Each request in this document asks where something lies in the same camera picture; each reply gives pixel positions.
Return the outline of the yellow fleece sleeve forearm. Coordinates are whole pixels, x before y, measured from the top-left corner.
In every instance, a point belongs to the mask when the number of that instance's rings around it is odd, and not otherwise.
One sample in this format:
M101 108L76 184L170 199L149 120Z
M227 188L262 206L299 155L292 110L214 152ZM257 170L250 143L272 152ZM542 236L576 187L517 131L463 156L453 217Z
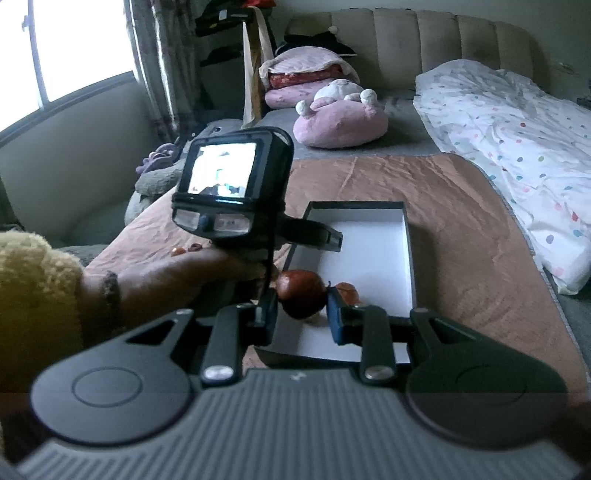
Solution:
M82 348L79 260L41 236L1 234L1 392L24 393L45 368Z

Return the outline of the person's left hand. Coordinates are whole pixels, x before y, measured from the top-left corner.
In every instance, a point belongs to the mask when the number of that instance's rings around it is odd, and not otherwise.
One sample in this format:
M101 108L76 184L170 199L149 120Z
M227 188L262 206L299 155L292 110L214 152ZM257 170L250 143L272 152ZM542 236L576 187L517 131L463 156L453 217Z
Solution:
M245 263L197 244L182 255L131 266L118 274L86 273L77 292L82 336L99 343L176 309L216 312L252 299L264 277L263 264Z

